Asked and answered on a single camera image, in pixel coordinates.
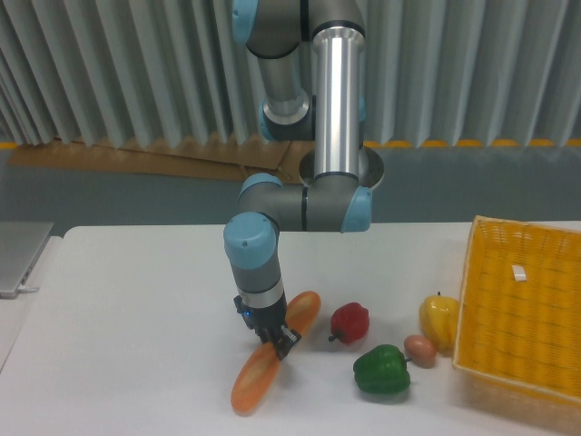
laptop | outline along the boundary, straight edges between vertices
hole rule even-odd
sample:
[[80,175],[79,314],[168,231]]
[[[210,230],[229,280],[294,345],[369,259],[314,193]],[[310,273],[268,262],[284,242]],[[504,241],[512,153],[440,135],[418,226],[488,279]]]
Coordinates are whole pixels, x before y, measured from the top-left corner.
[[52,228],[52,223],[0,222],[0,298],[16,298]]

yellow basket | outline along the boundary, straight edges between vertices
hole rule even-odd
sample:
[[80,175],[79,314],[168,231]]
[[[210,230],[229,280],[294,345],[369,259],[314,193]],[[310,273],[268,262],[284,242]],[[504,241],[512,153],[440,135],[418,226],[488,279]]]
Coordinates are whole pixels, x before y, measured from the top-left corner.
[[581,233],[478,216],[460,308],[455,368],[581,405]]

silver metal tube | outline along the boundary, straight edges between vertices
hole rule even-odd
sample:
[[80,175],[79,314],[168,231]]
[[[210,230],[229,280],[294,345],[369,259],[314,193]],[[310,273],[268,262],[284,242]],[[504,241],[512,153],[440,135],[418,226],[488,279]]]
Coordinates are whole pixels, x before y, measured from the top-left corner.
[[365,38],[330,27],[313,39],[319,56],[315,171],[359,176],[359,54]]

toy vegetable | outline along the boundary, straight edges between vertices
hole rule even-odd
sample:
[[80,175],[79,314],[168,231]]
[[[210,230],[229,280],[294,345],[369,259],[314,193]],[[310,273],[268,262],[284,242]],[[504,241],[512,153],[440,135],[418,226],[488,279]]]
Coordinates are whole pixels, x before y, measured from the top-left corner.
[[395,345],[380,345],[353,364],[355,382],[367,393],[393,394],[409,387],[408,363]]
[[431,368],[436,363],[436,347],[421,334],[412,334],[403,342],[409,358],[421,368]]
[[419,306],[421,328],[439,352],[454,348],[460,304],[452,297],[432,295]]
[[[320,308],[320,297],[316,292],[306,291],[289,303],[286,322],[304,336],[312,325]],[[238,413],[250,413],[271,387],[281,361],[270,342],[264,343],[246,362],[231,394],[232,408]]]
[[350,302],[339,307],[330,318],[329,341],[339,339],[352,343],[361,339],[369,329],[369,311],[358,302]]

cardboard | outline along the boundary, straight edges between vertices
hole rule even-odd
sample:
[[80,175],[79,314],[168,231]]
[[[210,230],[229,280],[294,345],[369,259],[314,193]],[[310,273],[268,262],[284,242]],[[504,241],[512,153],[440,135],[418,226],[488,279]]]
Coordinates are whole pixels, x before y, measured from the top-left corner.
[[[183,157],[175,154],[164,154],[163,144],[153,144],[154,150],[139,151],[131,149],[114,149],[109,145],[86,146],[83,143],[63,144],[52,141],[44,145],[27,145],[14,150],[9,163],[13,165],[42,166],[49,168],[67,168],[85,171],[103,171],[113,173],[150,173],[197,177],[216,180],[241,181],[255,173],[271,173],[284,183],[301,183],[299,164],[302,156],[312,150],[313,143],[275,143],[276,153],[269,154],[268,144],[247,144],[234,151],[229,145],[223,147],[205,145],[185,145],[176,153],[187,153]],[[278,162],[275,155],[284,149]]]

